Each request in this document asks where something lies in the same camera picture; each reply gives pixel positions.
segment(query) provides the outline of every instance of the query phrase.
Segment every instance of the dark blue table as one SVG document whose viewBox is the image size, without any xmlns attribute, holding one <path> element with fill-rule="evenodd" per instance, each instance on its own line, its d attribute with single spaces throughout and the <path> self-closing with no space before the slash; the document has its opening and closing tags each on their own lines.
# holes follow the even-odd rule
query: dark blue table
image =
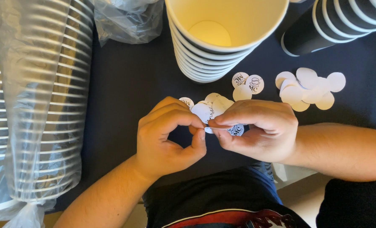
<svg viewBox="0 0 376 228">
<path fill-rule="evenodd" d="M 312 4 L 291 4 L 276 32 L 222 79 L 206 85 L 192 83 L 179 70 L 167 17 L 160 37 L 143 45 L 109 40 L 100 47 L 94 37 L 91 83 L 82 150 L 80 183 L 57 200 L 56 211 L 64 210 L 85 189 L 111 169 L 135 154 L 139 119 L 165 96 L 190 97 L 195 102 L 217 92 L 232 99 L 231 78 L 236 72 L 260 75 L 265 88 L 253 99 L 280 102 L 275 77 L 299 67 L 314 69 L 319 76 L 343 72 L 346 87 L 334 93 L 334 106 L 326 111 L 312 105 L 296 113 L 301 125 L 337 122 L 376 129 L 376 33 L 351 43 L 335 45 L 315 53 L 290 57 L 280 39 L 285 30 Z M 161 178 L 156 186 L 251 164 L 254 160 L 223 150 L 214 135 L 206 135 L 207 155 L 190 168 Z M 190 145 L 185 127 L 170 134 L 182 146 Z"/>
</svg>

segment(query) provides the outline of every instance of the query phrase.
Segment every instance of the black t-shirt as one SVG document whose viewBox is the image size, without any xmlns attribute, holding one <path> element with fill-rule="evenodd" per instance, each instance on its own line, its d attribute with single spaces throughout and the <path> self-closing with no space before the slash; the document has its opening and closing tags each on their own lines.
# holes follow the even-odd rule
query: black t-shirt
<svg viewBox="0 0 376 228">
<path fill-rule="evenodd" d="M 282 205 L 273 182 L 251 167 L 149 189 L 143 199 L 147 228 L 309 227 Z M 331 180 L 316 224 L 376 228 L 376 181 Z"/>
</svg>

